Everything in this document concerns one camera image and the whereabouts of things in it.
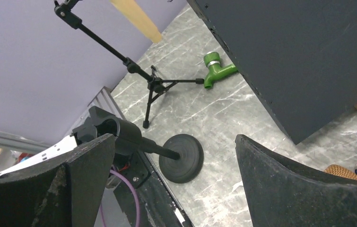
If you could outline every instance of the marble surface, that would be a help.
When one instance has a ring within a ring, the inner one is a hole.
[[[193,10],[186,6],[138,62],[150,72],[154,64],[164,79],[204,78],[203,56],[220,53],[223,65],[231,63],[220,45]],[[187,184],[169,183],[197,227],[251,227],[241,176],[235,156],[235,137],[244,134],[286,157],[324,170],[330,164],[352,169],[357,161],[357,111],[326,125],[295,146],[278,129],[241,75],[234,74],[205,90],[202,85],[178,84],[151,108],[149,129],[142,128],[148,90],[139,75],[127,75],[112,92],[125,117],[144,136],[158,144],[173,135],[188,133],[205,153],[199,176]],[[157,155],[152,156],[158,163]]]

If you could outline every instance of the green plastic tap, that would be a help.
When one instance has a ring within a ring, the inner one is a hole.
[[[237,67],[234,64],[229,64],[225,67],[220,65],[220,55],[217,52],[209,52],[203,57],[206,67],[209,69],[209,73],[206,75],[203,86],[206,89],[212,88],[213,83],[216,80],[222,79],[228,75],[238,72]]]

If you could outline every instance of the tripod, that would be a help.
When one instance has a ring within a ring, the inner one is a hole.
[[[161,79],[160,77],[156,76],[157,70],[154,66],[151,66],[152,74],[149,75],[143,69],[141,69],[141,67],[136,62],[134,62],[128,57],[124,57],[120,52],[115,50],[103,39],[101,39],[99,36],[97,36],[95,33],[89,30],[89,28],[85,27],[82,24],[82,19],[77,17],[75,14],[71,13],[71,9],[75,6],[75,4],[77,4],[78,1],[79,0],[66,0],[61,5],[59,5],[57,1],[54,1],[54,4],[56,5],[56,7],[54,8],[54,12],[58,17],[60,17],[64,22],[66,22],[72,28],[81,30],[89,37],[91,37],[93,40],[95,40],[97,43],[99,43],[102,47],[106,48],[109,52],[111,52],[117,58],[119,58],[123,62],[123,64],[127,67],[127,71],[129,73],[138,73],[148,82],[149,97],[146,107],[145,120],[143,121],[142,124],[143,128],[145,129],[149,128],[149,113],[152,103],[156,101],[157,98],[159,98],[164,93],[166,93],[174,85],[178,83],[203,84],[204,79]],[[170,84],[168,86],[164,86],[163,85],[164,83],[170,83]]]

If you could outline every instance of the wall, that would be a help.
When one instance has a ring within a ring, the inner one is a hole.
[[[186,1],[137,3],[163,31]],[[126,74],[120,60],[53,8],[52,0],[0,0],[0,131],[45,143],[62,139],[100,89]],[[108,0],[81,1],[73,12],[133,60],[151,45]]]

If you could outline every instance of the tripod foot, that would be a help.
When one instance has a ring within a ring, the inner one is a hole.
[[[203,166],[203,149],[196,138],[188,134],[175,135],[163,147],[180,154],[178,160],[159,156],[160,170],[167,180],[187,183],[199,174]]]
[[[149,128],[149,121],[143,121],[142,127],[143,127],[144,129]]]

